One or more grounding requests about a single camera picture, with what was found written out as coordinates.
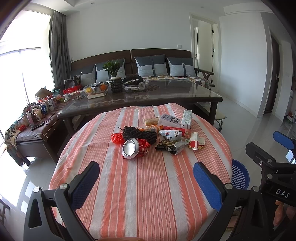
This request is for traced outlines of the red white paper cup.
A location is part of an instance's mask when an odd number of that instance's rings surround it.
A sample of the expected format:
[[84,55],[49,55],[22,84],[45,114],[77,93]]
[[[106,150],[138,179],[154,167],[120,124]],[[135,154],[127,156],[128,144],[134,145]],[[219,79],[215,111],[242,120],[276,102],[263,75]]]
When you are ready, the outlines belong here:
[[197,132],[191,133],[188,147],[192,150],[201,150],[205,145],[205,138],[200,137]]

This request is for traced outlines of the long red snack packet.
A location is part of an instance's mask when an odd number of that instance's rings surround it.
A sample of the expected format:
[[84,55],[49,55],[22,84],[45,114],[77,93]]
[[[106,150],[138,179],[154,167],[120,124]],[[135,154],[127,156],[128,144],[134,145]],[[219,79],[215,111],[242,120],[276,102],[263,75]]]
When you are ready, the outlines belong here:
[[176,127],[171,127],[171,126],[163,126],[163,130],[174,130],[174,131],[180,131],[182,132],[182,136],[186,138],[191,137],[191,130],[185,129],[185,128],[176,128]]

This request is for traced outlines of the white milk carton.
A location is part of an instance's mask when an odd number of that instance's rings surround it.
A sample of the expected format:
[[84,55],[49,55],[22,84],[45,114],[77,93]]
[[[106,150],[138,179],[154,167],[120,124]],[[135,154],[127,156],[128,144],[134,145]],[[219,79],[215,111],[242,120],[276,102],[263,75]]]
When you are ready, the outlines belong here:
[[190,129],[192,119],[192,110],[184,110],[183,117],[181,119],[181,128]]

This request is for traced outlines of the gold black snack wrapper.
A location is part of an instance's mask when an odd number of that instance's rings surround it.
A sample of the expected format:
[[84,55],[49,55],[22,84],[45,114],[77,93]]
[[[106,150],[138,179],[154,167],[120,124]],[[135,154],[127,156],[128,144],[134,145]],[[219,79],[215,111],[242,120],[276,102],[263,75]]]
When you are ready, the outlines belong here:
[[168,151],[169,153],[176,155],[185,148],[185,143],[181,141],[169,141],[163,140],[160,141],[156,146],[155,149],[158,151]]

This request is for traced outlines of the white milk snack bag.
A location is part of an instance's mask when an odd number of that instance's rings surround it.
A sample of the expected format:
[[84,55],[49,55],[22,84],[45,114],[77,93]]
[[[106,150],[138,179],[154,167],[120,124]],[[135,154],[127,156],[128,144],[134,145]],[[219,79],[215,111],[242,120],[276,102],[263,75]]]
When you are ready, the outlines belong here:
[[182,131],[178,130],[160,130],[159,134],[168,141],[179,141],[182,137]]

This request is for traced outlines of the red plastic bag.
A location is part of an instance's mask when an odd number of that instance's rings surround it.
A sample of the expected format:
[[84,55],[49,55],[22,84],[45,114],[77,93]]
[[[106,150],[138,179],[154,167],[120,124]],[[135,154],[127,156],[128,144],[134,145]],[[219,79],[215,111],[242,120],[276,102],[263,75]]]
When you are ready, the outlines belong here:
[[111,141],[114,144],[123,145],[125,143],[125,139],[123,137],[123,133],[113,133],[111,135]]

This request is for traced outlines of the crushed red soda can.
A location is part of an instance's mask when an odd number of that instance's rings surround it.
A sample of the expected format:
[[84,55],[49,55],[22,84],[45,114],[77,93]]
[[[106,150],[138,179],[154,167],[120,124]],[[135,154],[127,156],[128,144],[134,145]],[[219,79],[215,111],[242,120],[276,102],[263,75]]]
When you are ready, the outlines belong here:
[[123,144],[122,157],[124,159],[143,157],[148,153],[150,146],[147,140],[130,138]]

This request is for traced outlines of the orange white bread wrapper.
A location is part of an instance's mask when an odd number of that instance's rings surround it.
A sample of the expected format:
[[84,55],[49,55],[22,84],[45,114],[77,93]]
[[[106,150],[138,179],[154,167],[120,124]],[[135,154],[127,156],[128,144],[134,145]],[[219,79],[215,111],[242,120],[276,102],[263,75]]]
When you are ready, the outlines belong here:
[[146,129],[147,131],[153,131],[153,132],[158,133],[160,130],[163,129],[163,125],[157,125],[157,124],[155,124],[155,125],[150,125],[150,126],[146,126],[145,129]]

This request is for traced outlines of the yellow wrapped cake bar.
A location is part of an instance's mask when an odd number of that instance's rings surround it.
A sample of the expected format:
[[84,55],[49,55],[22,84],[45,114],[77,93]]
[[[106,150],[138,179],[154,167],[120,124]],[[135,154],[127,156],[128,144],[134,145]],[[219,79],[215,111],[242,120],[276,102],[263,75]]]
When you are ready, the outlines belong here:
[[144,119],[145,126],[157,125],[158,122],[159,122],[159,117],[156,117],[156,118],[145,118]]

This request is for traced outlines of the white book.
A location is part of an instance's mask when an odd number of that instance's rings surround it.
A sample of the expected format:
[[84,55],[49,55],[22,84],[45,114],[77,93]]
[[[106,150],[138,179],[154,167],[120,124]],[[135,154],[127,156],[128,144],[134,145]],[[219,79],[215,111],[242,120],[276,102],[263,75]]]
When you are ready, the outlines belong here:
[[94,99],[94,98],[104,97],[104,96],[107,95],[107,93],[108,93],[108,89],[105,90],[105,91],[102,92],[102,93],[96,93],[96,94],[88,95],[88,96],[87,96],[87,99]]

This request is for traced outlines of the white door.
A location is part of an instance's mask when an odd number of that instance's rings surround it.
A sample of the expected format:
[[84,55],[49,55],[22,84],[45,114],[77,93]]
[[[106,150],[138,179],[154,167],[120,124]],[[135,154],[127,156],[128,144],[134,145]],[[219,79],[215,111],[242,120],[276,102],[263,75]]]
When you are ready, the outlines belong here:
[[199,68],[199,35],[198,27],[194,27],[195,67]]

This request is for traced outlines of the glass fruit bowl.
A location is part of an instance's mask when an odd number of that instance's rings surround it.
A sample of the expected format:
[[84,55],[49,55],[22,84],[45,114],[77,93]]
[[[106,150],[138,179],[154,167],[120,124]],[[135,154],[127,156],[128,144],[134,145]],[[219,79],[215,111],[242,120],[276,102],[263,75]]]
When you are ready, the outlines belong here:
[[104,93],[109,87],[107,81],[100,81],[90,85],[87,85],[83,88],[84,92],[88,95]]

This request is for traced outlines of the clear tray with items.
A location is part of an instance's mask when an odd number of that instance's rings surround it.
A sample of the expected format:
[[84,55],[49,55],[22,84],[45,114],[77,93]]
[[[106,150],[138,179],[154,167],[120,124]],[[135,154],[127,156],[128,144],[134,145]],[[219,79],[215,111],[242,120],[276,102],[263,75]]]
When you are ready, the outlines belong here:
[[124,83],[122,85],[123,90],[125,92],[139,92],[139,91],[147,90],[147,88],[149,87],[149,81],[147,79],[143,79],[142,82],[145,83],[145,89],[139,89],[138,84],[140,82],[138,82],[138,79],[135,79],[135,80],[130,80],[130,81],[127,81],[126,83]]

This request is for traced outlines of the grey curtain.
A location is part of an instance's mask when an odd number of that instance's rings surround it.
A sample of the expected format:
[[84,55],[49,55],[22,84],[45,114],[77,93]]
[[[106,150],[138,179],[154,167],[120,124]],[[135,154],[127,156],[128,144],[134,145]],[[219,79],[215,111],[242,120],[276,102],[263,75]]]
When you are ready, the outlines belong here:
[[54,86],[64,89],[64,80],[70,78],[71,61],[66,16],[58,11],[53,11],[51,16],[49,51]]

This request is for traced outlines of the green potted plant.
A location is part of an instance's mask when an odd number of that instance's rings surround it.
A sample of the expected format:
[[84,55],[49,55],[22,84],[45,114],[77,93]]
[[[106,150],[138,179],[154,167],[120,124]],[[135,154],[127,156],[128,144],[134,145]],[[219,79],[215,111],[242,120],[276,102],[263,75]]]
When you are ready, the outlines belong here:
[[118,60],[107,61],[106,63],[104,63],[102,68],[105,71],[108,71],[108,73],[111,75],[111,77],[116,77],[117,73],[120,69],[120,62]]

